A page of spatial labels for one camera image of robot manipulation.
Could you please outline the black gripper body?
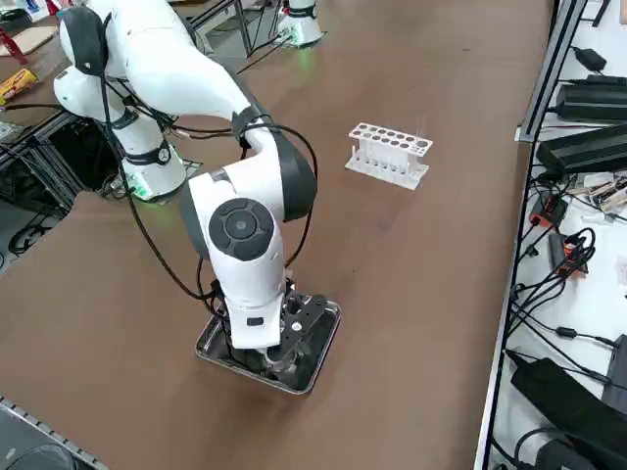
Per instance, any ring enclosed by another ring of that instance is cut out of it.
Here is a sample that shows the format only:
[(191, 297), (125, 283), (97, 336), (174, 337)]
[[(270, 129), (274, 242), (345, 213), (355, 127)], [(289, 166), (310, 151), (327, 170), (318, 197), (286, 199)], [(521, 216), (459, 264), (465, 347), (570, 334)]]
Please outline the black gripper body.
[(311, 296), (298, 292), (294, 282), (288, 281), (286, 283), (285, 299), (282, 310), (283, 322), (293, 323), (294, 321), (301, 321), (305, 323), (313, 323), (314, 316), (310, 306), (311, 299)]

